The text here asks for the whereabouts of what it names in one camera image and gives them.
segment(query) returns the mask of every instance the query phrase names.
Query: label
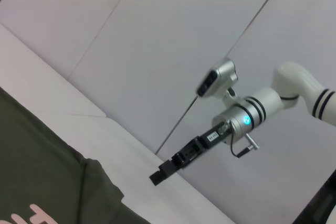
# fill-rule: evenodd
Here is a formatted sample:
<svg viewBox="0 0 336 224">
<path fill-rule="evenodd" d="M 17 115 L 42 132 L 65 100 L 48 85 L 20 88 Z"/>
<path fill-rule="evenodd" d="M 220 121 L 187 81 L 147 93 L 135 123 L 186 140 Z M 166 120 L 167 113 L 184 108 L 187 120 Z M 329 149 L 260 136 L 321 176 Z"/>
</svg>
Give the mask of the label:
<svg viewBox="0 0 336 224">
<path fill-rule="evenodd" d="M 209 136 L 207 136 L 207 138 L 209 139 L 210 142 L 212 142 L 213 140 L 215 140 L 218 137 L 219 137 L 219 135 L 217 134 L 217 132 L 213 132 Z"/>
</svg>

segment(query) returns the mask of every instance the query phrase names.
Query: black cable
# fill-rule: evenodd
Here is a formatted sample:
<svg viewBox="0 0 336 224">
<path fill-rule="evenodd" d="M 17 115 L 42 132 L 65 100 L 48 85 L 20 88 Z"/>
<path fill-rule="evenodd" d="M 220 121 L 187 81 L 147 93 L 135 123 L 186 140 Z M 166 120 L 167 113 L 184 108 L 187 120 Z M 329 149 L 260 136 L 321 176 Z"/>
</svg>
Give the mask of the black cable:
<svg viewBox="0 0 336 224">
<path fill-rule="evenodd" d="M 234 139 L 234 134 L 235 134 L 235 129 L 233 128 L 233 124 L 230 121 L 230 127 L 231 127 L 231 143 L 230 143 L 230 149 L 231 149 L 231 153 L 232 155 L 234 155 L 235 157 L 238 157 L 238 155 L 236 155 L 233 151 L 233 139 Z"/>
</svg>

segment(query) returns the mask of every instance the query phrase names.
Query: white wall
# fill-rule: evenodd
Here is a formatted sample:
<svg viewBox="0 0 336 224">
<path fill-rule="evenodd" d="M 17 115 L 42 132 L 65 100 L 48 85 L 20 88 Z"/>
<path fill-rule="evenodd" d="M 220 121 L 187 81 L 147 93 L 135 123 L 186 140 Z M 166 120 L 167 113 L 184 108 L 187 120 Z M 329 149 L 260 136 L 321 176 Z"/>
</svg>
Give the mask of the white wall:
<svg viewBox="0 0 336 224">
<path fill-rule="evenodd" d="M 229 55 L 239 77 L 235 90 L 249 95 L 270 86 L 273 68 L 286 60 L 335 90 L 335 17 L 335 0 L 270 0 Z M 205 132 L 223 109 L 219 100 L 198 100 L 159 157 L 170 158 Z M 251 135 L 257 152 L 236 159 L 221 144 L 181 175 L 238 224 L 292 223 L 336 169 L 336 129 L 311 117 L 300 100 Z"/>
<path fill-rule="evenodd" d="M 2 0 L 0 23 L 68 77 L 119 0 Z"/>
<path fill-rule="evenodd" d="M 156 151 L 264 1 L 121 0 L 69 80 Z"/>
</svg>

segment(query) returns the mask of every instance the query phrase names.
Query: blue led light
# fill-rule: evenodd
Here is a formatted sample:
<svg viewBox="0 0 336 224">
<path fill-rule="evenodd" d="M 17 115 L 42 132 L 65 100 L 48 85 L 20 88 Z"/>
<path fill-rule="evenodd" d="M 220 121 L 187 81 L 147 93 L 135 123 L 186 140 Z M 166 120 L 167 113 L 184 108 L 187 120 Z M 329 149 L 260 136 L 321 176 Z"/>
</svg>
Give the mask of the blue led light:
<svg viewBox="0 0 336 224">
<path fill-rule="evenodd" d="M 248 125 L 248 124 L 251 123 L 251 119 L 250 119 L 250 117 L 248 117 L 248 116 L 244 116 L 243 121 L 244 121 L 244 123 L 245 123 L 246 125 Z"/>
</svg>

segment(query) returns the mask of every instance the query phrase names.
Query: black stripe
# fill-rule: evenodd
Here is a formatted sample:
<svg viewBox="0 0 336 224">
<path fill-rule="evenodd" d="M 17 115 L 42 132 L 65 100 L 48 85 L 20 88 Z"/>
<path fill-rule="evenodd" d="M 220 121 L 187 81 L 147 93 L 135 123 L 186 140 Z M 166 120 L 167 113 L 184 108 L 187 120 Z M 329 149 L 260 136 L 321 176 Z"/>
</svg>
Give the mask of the black stripe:
<svg viewBox="0 0 336 224">
<path fill-rule="evenodd" d="M 255 103 L 253 102 L 253 101 L 250 101 L 250 100 L 245 100 L 245 101 L 247 101 L 249 104 L 251 104 L 256 110 L 257 110 L 257 112 L 258 112 L 258 114 L 259 114 L 259 125 L 263 122 L 262 120 L 263 120 L 263 117 L 262 117 L 262 115 L 261 115 L 261 111 L 260 111 L 260 109 L 258 108 L 258 106 L 257 105 L 255 105 Z"/>
<path fill-rule="evenodd" d="M 322 99 L 322 97 L 324 96 L 324 94 L 328 91 L 329 89 L 325 89 L 321 94 L 320 96 L 317 98 L 316 100 L 316 103 L 314 105 L 314 108 L 313 108 L 313 113 L 312 113 L 312 116 L 314 116 L 316 118 L 316 110 L 317 110 L 317 107 L 319 106 L 319 103 Z"/>
<path fill-rule="evenodd" d="M 299 97 L 300 95 L 298 94 L 296 97 L 280 97 L 280 98 L 285 101 L 292 101 L 298 99 Z"/>
<path fill-rule="evenodd" d="M 241 108 L 242 110 L 244 110 L 246 112 L 246 114 L 248 114 L 248 116 L 251 119 L 251 125 L 252 125 L 252 130 L 253 130 L 254 129 L 254 120 L 253 120 L 253 117 L 252 117 L 251 113 L 244 106 L 242 106 L 239 103 L 234 104 L 234 106 L 238 107 L 238 108 Z"/>
<path fill-rule="evenodd" d="M 247 98 L 250 98 L 250 99 L 256 101 L 256 102 L 259 104 L 259 106 L 261 107 L 261 109 L 262 109 L 262 111 L 263 111 L 263 114 L 264 114 L 264 121 L 265 121 L 265 120 L 266 120 L 266 110 L 265 110 L 265 107 L 262 105 L 262 103 L 259 102 L 259 100 L 258 100 L 257 98 L 254 98 L 254 97 L 247 97 Z"/>
<path fill-rule="evenodd" d="M 320 109 L 320 113 L 319 113 L 319 119 L 322 120 L 322 115 L 323 115 L 323 111 L 324 111 L 324 108 L 326 107 L 329 99 L 332 97 L 332 95 L 335 94 L 335 91 L 332 91 L 328 96 L 327 98 L 325 99 L 325 101 L 323 102 L 322 104 L 322 107 Z"/>
</svg>

